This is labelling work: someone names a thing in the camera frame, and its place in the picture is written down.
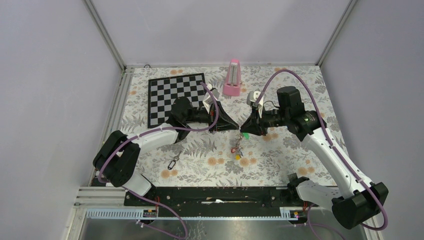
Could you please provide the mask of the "keyring with coloured key tags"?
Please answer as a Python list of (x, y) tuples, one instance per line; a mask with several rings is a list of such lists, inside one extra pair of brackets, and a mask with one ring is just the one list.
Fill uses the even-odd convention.
[(241, 132), (239, 132), (234, 146), (230, 149), (230, 152), (232, 154), (234, 154), (234, 158), (237, 161), (240, 160), (242, 158), (242, 155), (243, 155), (242, 154), (242, 148), (241, 148), (241, 142), (242, 142), (243, 138), (244, 138), (244, 135)]

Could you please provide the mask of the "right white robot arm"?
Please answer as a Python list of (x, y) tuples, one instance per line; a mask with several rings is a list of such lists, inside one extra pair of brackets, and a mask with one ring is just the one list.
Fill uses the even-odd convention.
[(339, 150), (326, 123), (315, 110), (306, 111), (301, 94), (294, 86), (276, 91), (279, 106), (264, 110), (259, 91), (251, 91), (246, 103), (251, 114), (241, 126), (242, 133), (265, 136), (270, 127), (287, 127), (311, 150), (330, 173), (338, 189), (299, 177), (288, 183), (287, 201), (299, 206), (304, 201), (331, 211), (346, 229), (352, 229), (381, 212), (379, 206), (387, 199), (389, 190), (383, 182), (374, 183), (350, 158)]

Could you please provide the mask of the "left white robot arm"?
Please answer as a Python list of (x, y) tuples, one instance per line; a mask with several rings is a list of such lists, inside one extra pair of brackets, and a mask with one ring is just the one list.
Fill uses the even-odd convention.
[(135, 193), (144, 206), (152, 204), (155, 200), (153, 184), (135, 172), (138, 157), (182, 141), (192, 132), (190, 123), (207, 124), (204, 130), (211, 133), (239, 129), (215, 98), (210, 106), (194, 107), (187, 97), (178, 97), (171, 105), (167, 121), (160, 126), (132, 137), (119, 130), (110, 134), (93, 160), (93, 166), (99, 171), (98, 181)]

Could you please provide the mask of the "pink metronome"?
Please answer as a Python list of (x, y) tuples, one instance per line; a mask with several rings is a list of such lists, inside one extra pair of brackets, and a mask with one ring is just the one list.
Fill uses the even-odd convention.
[(228, 66), (222, 92), (226, 96), (239, 97), (241, 92), (241, 66), (238, 59), (233, 58)]

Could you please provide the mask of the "floral table mat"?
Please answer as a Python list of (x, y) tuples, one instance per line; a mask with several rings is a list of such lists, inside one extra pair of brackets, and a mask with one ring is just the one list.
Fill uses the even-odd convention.
[[(227, 67), (136, 68), (131, 76), (120, 129), (130, 136), (144, 132), (148, 118), (148, 80), (203, 73), (205, 81), (218, 90), (223, 88)], [(225, 112), (243, 124), (251, 109), (246, 100), (251, 91), (265, 89), (265, 108), (278, 104), (277, 89), (295, 86), (306, 110), (315, 100), (335, 141), (346, 149), (321, 69), (318, 66), (244, 66), (241, 69), (240, 96), (221, 95)], [(242, 157), (235, 160), (231, 148), (238, 133), (210, 133), (198, 124), (179, 143), (166, 145), (139, 156), (136, 171), (158, 187), (285, 186), (290, 174), (334, 186), (335, 181), (316, 155), (285, 127), (271, 127), (265, 136), (250, 135), (241, 141)], [(172, 170), (168, 165), (178, 153)]]

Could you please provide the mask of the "black carabiner key clip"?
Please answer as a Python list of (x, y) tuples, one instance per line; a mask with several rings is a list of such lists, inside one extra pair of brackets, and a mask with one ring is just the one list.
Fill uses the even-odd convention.
[(169, 163), (169, 165), (167, 166), (167, 169), (170, 171), (170, 170), (172, 170), (174, 167), (175, 167), (175, 165), (176, 165), (176, 163), (179, 161), (179, 159), (180, 159), (180, 155), (181, 155), (181, 152), (179, 152), (177, 155), (175, 155), (173, 158), (172, 158), (172, 160), (170, 161), (170, 163)]

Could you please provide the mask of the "black white chessboard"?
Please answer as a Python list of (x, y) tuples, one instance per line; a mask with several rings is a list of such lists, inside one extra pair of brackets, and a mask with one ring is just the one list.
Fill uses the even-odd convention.
[(157, 127), (168, 119), (172, 104), (178, 97), (186, 97), (197, 108), (203, 105), (205, 83), (203, 73), (155, 78), (148, 80), (147, 127)]

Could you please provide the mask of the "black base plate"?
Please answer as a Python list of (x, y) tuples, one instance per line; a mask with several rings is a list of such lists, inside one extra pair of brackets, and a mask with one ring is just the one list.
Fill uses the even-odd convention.
[(126, 193), (124, 206), (151, 207), (167, 210), (168, 206), (178, 211), (240, 211), (283, 208), (295, 211), (302, 217), (310, 202), (301, 200), (287, 187), (154, 187), (142, 200), (132, 193)]

